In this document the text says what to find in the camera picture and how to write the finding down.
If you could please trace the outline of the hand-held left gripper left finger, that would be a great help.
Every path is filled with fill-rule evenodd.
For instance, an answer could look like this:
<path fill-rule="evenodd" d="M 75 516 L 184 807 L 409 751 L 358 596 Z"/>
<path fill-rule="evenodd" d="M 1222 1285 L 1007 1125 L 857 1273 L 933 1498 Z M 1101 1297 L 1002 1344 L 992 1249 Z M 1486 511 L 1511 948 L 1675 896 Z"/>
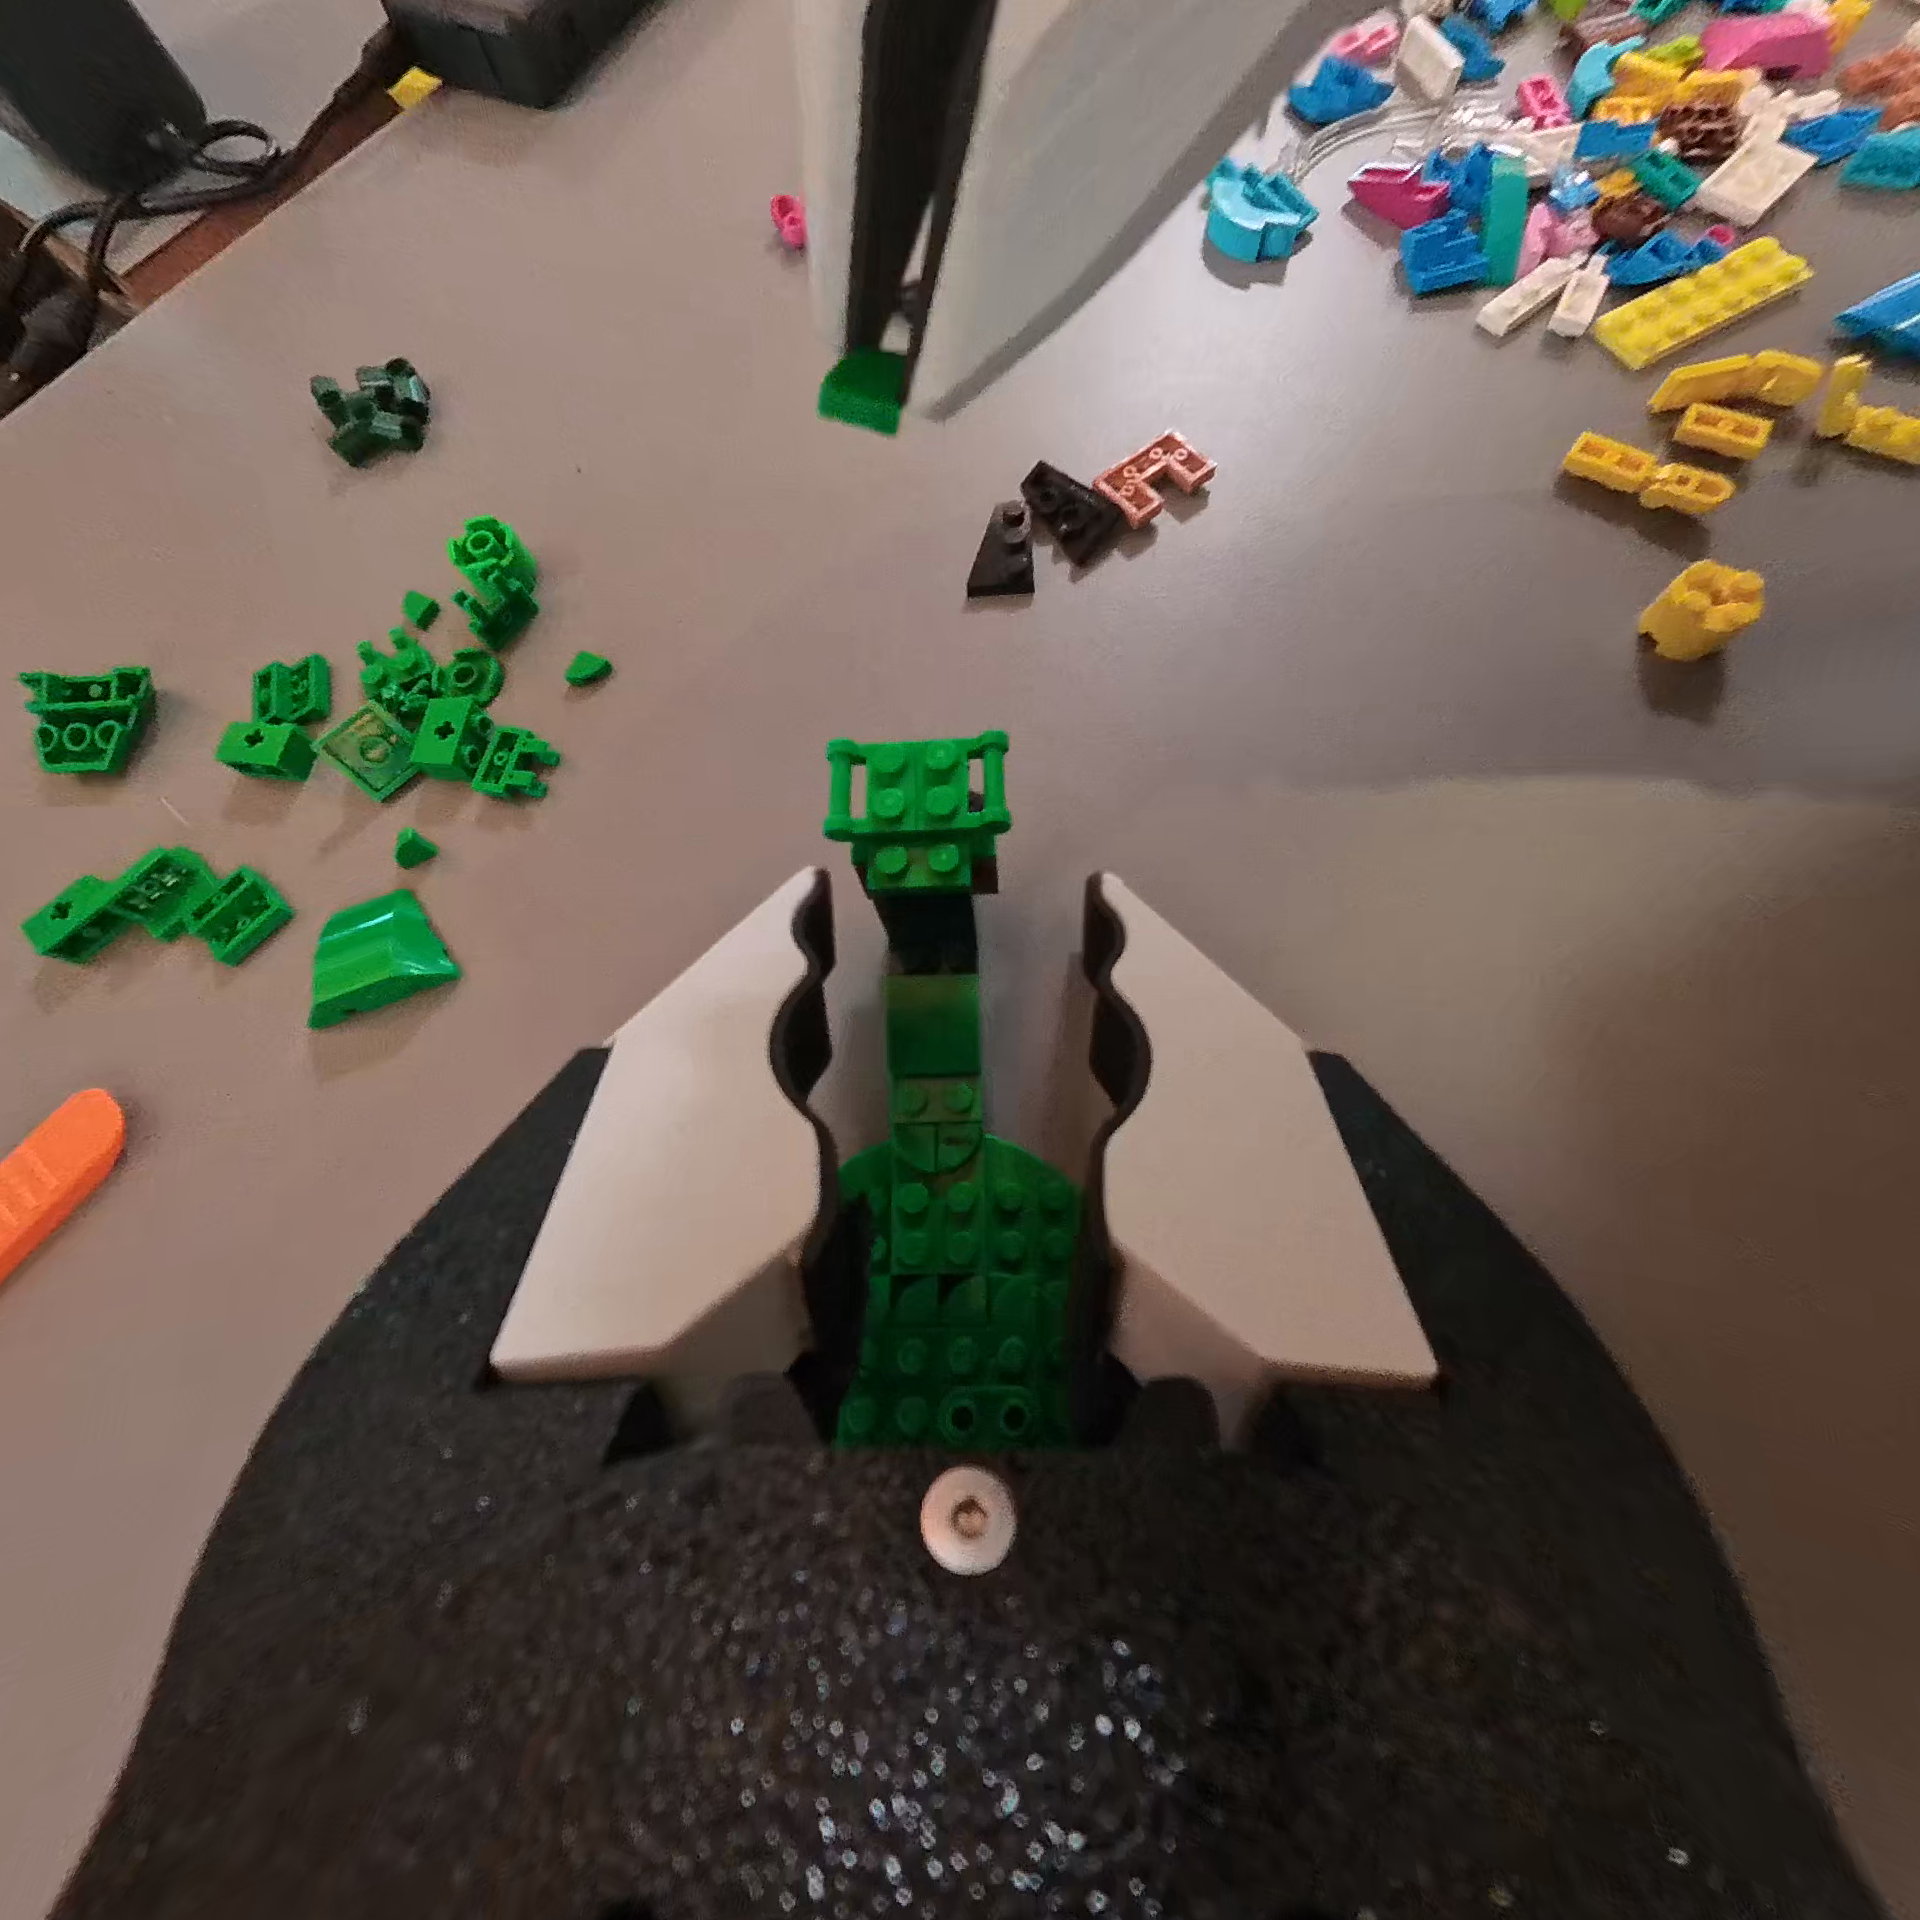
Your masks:
<path fill-rule="evenodd" d="M 830 972 L 831 883 L 801 869 L 615 1031 L 490 1379 L 638 1380 L 697 1431 L 733 1380 L 800 1355 L 800 1265 L 831 1215 L 808 1108 Z"/>

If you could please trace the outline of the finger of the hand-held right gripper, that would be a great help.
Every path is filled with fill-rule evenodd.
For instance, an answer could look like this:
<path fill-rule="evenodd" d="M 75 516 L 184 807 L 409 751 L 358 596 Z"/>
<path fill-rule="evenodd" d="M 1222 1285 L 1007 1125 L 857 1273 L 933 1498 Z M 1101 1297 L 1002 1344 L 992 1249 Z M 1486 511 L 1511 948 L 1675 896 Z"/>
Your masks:
<path fill-rule="evenodd" d="M 998 4 L 910 410 L 955 416 L 1094 300 L 1325 34 L 1309 3 Z"/>
<path fill-rule="evenodd" d="M 929 4 L 794 3 L 791 41 L 807 297 L 833 355 L 921 348 L 911 261 L 928 217 Z"/>

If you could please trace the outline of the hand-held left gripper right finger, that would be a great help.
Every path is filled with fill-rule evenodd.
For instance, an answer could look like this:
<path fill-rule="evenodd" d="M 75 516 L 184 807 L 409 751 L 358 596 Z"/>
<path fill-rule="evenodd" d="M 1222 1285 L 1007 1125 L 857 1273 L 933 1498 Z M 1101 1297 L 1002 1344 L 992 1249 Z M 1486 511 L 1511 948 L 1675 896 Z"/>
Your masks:
<path fill-rule="evenodd" d="M 1283 1386 L 1421 1395 L 1442 1365 L 1306 1045 L 1114 871 L 1083 891 L 1088 1068 L 1107 1103 L 1079 1233 L 1079 1433 L 1151 1386 L 1242 1440 Z"/>

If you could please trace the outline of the small green slope brick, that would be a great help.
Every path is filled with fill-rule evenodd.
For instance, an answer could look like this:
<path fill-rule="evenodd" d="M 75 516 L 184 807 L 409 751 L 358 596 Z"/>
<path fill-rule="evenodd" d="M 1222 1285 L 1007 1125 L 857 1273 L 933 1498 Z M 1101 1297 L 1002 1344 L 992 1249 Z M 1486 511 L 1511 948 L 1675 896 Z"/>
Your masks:
<path fill-rule="evenodd" d="M 866 346 L 838 356 L 823 376 L 816 412 L 824 421 L 895 437 L 905 412 L 910 359 Z"/>

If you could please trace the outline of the brown angled plate brick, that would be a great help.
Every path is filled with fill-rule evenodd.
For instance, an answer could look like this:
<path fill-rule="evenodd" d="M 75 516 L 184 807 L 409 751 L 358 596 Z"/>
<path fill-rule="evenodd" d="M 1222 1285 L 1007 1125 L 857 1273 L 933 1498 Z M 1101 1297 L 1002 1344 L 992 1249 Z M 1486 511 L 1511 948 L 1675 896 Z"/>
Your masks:
<path fill-rule="evenodd" d="M 1143 530 L 1165 511 L 1165 489 L 1191 496 L 1216 477 L 1216 463 L 1183 433 L 1168 427 L 1133 453 L 1098 472 L 1091 491 L 1107 500 L 1127 530 Z"/>

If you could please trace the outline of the green brick tree model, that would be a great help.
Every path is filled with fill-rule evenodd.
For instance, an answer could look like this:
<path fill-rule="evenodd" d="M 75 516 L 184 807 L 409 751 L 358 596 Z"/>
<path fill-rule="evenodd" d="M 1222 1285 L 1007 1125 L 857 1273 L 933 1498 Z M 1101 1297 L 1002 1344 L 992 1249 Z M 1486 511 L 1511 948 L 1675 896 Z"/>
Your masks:
<path fill-rule="evenodd" d="M 887 947 L 883 1131 L 843 1159 L 858 1257 L 840 1450 L 1071 1444 L 1067 1304 L 1083 1199 L 987 1125 L 976 899 L 1010 829 L 1000 731 L 827 745 L 824 839 Z"/>

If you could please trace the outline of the black power bank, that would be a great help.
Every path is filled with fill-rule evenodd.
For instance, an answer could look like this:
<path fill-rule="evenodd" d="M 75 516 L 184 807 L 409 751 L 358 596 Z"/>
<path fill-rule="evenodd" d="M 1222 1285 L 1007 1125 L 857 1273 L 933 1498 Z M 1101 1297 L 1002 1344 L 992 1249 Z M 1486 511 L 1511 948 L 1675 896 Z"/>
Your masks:
<path fill-rule="evenodd" d="M 545 111 L 562 103 L 649 3 L 383 3 L 416 67 L 453 90 Z"/>

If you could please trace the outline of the large green curved slope brick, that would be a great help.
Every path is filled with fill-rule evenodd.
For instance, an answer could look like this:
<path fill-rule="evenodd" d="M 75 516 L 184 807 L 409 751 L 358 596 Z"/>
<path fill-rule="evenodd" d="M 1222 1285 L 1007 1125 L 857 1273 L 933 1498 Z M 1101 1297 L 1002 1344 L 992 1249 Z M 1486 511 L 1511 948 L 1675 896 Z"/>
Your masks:
<path fill-rule="evenodd" d="M 325 1031 L 464 979 L 417 895 L 398 888 L 331 915 L 317 938 L 306 1029 Z"/>

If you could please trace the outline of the pile of mixed colourful bricks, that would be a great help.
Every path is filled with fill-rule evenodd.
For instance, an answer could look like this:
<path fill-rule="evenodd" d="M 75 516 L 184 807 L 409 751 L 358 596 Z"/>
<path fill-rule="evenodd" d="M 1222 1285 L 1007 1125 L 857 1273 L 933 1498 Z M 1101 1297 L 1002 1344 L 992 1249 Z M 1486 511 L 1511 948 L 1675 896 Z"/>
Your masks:
<path fill-rule="evenodd" d="M 1221 160 L 1205 248 L 1242 271 L 1318 223 L 1306 177 L 1378 153 L 1347 204 L 1408 297 L 1481 292 L 1501 339 L 1547 316 L 1645 370 L 1797 297 L 1769 232 L 1815 177 L 1914 200 L 1914 20 L 1853 56 L 1871 4 L 1382 4 L 1283 98 L 1273 160 Z"/>

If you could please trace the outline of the cluster of dark green bricks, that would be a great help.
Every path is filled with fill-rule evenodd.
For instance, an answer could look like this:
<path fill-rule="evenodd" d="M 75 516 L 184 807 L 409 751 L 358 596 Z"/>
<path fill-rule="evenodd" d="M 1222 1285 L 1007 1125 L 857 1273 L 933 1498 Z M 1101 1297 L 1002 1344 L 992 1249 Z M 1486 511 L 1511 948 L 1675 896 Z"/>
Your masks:
<path fill-rule="evenodd" d="M 352 468 L 425 444 L 432 397 L 407 356 L 358 369 L 352 387 L 312 376 L 309 393 L 327 421 L 327 449 Z"/>

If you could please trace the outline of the pile of loose green bricks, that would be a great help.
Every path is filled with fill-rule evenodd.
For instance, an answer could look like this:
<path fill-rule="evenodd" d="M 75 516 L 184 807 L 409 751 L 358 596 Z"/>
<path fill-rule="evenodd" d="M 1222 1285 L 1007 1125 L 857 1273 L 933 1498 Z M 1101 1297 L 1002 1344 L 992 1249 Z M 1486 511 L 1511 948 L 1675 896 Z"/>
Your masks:
<path fill-rule="evenodd" d="M 449 596 L 469 645 L 435 659 L 425 631 L 441 616 L 432 594 L 409 592 L 387 645 L 361 645 L 363 699 L 331 719 L 331 668 L 319 655 L 261 666 L 249 708 L 222 731 L 215 761 L 233 775 L 301 784 L 337 772 L 366 800 L 386 805 L 414 781 L 470 788 L 485 800 L 534 802 L 562 754 L 537 731 L 496 716 L 505 651 L 538 613 L 538 562 L 498 516 L 470 516 L 447 541 Z M 21 675 L 32 751 L 48 778 L 110 779 L 126 772 L 157 714 L 145 666 L 63 676 Z M 81 967 L 122 932 L 160 944 L 189 938 L 234 967 L 281 930 L 294 909 L 258 869 L 215 871 L 192 848 L 160 845 L 119 876 L 79 876 L 21 923 L 40 961 Z"/>

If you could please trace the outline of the orange brick separator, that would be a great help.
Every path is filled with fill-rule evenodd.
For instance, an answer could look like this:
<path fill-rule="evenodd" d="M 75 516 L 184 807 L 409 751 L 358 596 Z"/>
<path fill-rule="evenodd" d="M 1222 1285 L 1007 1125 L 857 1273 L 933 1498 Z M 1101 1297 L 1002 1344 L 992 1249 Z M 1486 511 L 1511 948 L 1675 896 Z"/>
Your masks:
<path fill-rule="evenodd" d="M 103 1088 L 70 1096 L 2 1162 L 2 1280 L 8 1280 L 103 1187 L 127 1121 Z"/>

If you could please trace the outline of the pile of yellow bricks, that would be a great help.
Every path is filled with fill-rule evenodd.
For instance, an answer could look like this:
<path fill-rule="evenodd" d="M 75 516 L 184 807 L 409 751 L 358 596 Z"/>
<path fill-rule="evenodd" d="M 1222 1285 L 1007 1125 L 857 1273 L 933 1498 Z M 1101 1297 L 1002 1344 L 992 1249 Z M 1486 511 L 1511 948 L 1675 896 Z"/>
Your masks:
<path fill-rule="evenodd" d="M 1861 353 L 1815 359 L 1761 351 L 1688 363 L 1647 397 L 1657 445 L 1586 429 L 1557 474 L 1645 513 L 1702 521 L 1734 499 L 1742 477 L 1791 423 L 1805 427 L 1813 451 L 1914 472 L 1918 419 L 1874 402 L 1871 376 Z"/>

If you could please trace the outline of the yellow round brick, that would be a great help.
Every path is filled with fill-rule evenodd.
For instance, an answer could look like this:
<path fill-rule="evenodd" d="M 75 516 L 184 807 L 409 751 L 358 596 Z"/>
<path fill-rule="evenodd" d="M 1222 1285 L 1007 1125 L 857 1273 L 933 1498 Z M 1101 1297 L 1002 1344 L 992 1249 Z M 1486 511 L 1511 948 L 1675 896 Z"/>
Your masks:
<path fill-rule="evenodd" d="M 1637 633 L 1662 660 L 1698 664 L 1758 625 L 1763 604 L 1763 580 L 1754 570 L 1698 560 L 1653 596 Z"/>

